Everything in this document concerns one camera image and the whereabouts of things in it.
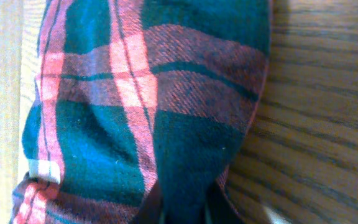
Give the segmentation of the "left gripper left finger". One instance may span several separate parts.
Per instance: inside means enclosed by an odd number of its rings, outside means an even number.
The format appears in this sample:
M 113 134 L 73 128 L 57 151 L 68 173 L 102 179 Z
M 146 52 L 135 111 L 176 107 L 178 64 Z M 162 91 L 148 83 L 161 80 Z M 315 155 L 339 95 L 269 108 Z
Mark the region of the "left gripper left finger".
M 158 180 L 129 224 L 165 224 L 162 191 Z

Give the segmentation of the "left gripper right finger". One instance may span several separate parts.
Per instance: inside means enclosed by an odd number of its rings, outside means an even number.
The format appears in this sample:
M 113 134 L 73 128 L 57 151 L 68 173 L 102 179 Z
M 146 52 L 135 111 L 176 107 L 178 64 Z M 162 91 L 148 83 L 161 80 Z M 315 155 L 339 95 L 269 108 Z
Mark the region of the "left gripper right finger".
M 213 182 L 207 191 L 207 201 L 203 209 L 202 224 L 243 224 L 231 208 L 219 185 Z

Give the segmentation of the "red navy plaid shirt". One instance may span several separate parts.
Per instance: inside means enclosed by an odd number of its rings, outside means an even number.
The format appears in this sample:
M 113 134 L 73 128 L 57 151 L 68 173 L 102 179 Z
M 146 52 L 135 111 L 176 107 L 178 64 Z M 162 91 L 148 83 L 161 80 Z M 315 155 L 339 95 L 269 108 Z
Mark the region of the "red navy plaid shirt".
M 35 93 L 11 223 L 202 223 L 267 77 L 272 1 L 25 1 Z

